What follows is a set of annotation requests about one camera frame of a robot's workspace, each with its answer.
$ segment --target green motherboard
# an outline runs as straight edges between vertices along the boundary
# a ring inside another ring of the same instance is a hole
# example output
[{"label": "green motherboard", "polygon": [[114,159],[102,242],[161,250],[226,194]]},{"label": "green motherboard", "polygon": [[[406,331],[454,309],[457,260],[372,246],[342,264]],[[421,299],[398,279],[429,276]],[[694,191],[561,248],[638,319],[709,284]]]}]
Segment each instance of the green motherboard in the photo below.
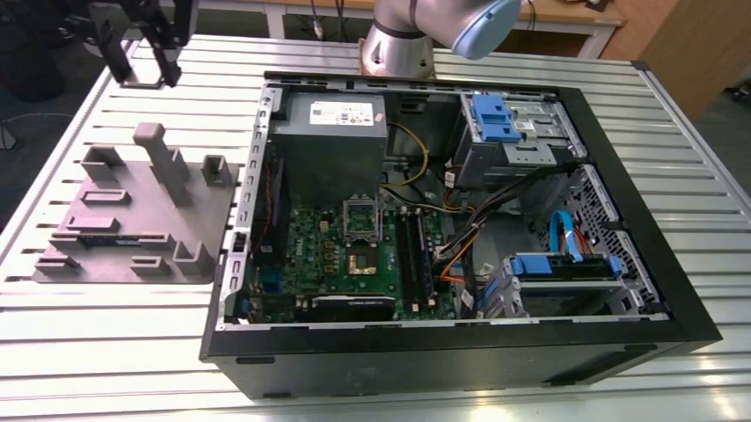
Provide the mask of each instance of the green motherboard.
[{"label": "green motherboard", "polygon": [[[444,243],[440,215],[405,208],[370,215],[350,212],[345,226],[344,213],[338,210],[292,209],[284,265],[258,266],[248,275],[253,295],[262,298],[264,322],[297,322],[288,305],[292,297],[333,295],[393,298],[394,313],[389,318],[393,320],[454,318],[453,289],[440,286],[437,274],[429,273],[429,257],[434,247]],[[408,218],[414,222],[406,228]],[[376,232],[378,242],[368,242],[365,236],[352,241],[350,233],[368,231]],[[417,271],[414,262],[405,260],[417,259],[409,257],[417,257],[420,246],[425,266],[417,266],[422,268]],[[406,275],[404,262],[412,268]]]}]

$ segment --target ram slot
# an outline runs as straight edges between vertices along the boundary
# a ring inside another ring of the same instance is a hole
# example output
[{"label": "ram slot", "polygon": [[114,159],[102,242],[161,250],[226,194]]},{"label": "ram slot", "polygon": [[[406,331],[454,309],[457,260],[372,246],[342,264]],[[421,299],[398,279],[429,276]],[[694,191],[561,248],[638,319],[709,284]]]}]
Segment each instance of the ram slot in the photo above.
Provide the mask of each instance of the ram slot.
[{"label": "ram slot", "polygon": [[426,234],[424,233],[424,219],[420,210],[412,215],[412,230],[416,231],[416,236],[412,239],[417,242],[412,249],[414,251],[414,275],[420,288],[420,303],[430,307],[434,305],[433,276],[430,274],[430,255],[426,250]]},{"label": "ram slot", "polygon": [[396,255],[398,257],[398,274],[401,276],[401,302],[404,311],[416,312],[418,310],[418,298],[414,288],[414,269],[412,264],[412,252],[409,245],[409,224],[408,215],[402,211],[396,218]]}]

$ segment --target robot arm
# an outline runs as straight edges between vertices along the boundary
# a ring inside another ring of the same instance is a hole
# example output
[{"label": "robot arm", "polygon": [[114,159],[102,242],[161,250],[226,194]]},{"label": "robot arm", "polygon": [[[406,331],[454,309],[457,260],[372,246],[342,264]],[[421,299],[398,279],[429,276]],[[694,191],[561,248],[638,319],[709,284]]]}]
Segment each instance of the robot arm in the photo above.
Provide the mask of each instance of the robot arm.
[{"label": "robot arm", "polygon": [[368,75],[428,77],[433,43],[478,60],[501,43],[521,0],[378,0],[360,60]]},{"label": "robot arm", "polygon": [[[174,86],[180,79],[177,56],[196,28],[198,0],[172,0],[174,20],[161,11],[158,0],[52,0],[64,19],[62,31],[74,33],[98,49],[121,83],[132,73],[112,24],[92,14],[93,3],[121,6],[150,43],[161,81]],[[433,42],[470,60],[497,47],[518,16],[521,0],[378,0],[374,19],[361,51],[362,71],[374,76],[428,77],[433,73]]]},{"label": "robot arm", "polygon": [[92,3],[118,4],[150,43],[162,82],[168,86],[177,84],[181,73],[177,55],[196,29],[198,0],[173,0],[173,22],[164,15],[158,0],[53,0],[53,3],[65,22],[61,30],[74,33],[85,44],[98,49],[112,77],[121,83],[132,73],[128,57],[121,50],[120,40],[112,34],[109,20],[97,19],[90,7]]}]

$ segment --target motherboard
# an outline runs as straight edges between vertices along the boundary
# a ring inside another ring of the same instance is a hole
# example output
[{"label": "motherboard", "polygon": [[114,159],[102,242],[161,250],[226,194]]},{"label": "motherboard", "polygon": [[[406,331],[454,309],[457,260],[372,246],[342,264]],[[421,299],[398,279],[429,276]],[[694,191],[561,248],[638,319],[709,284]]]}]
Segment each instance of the motherboard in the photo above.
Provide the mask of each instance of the motherboard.
[{"label": "motherboard", "polygon": [[282,266],[246,274],[253,322],[454,318],[454,294],[432,274],[444,243],[440,215],[421,208],[377,211],[293,208]]}]

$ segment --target metal profile rail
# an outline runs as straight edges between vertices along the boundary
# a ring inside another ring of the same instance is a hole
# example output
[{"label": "metal profile rail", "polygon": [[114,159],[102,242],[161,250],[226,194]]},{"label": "metal profile rail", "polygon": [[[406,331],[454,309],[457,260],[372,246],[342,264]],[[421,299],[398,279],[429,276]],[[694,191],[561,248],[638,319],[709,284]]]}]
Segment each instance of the metal profile rail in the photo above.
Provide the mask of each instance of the metal profile rail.
[{"label": "metal profile rail", "polygon": [[[148,66],[148,46],[130,52],[136,66]],[[140,158],[132,130],[160,121],[185,161],[221,154],[242,164],[262,72],[354,74],[356,56],[353,45],[196,36],[177,88],[125,90],[102,75],[0,237],[0,418],[751,418],[748,198],[650,74],[626,62],[434,56],[440,78],[582,90],[724,336],[688,356],[650,361],[589,387],[250,402],[197,359],[210,286],[29,281],[85,177],[76,161],[89,145]]]}]

